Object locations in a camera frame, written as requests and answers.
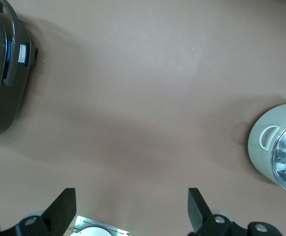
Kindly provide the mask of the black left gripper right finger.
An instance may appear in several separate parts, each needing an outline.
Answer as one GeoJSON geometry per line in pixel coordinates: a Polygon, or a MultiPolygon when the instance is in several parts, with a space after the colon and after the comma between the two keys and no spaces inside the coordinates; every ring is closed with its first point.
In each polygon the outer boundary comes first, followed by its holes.
{"type": "Polygon", "coordinates": [[[213,213],[198,188],[188,189],[188,216],[193,228],[190,236],[281,236],[273,225],[251,222],[247,228],[237,225],[227,216],[213,213]]]}

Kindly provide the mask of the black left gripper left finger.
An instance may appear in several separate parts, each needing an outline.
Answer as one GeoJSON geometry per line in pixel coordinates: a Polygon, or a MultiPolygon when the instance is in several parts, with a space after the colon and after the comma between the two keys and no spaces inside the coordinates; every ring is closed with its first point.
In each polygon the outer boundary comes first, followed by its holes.
{"type": "Polygon", "coordinates": [[[41,215],[28,216],[0,236],[62,236],[76,215],[76,190],[66,188],[41,215]]]}

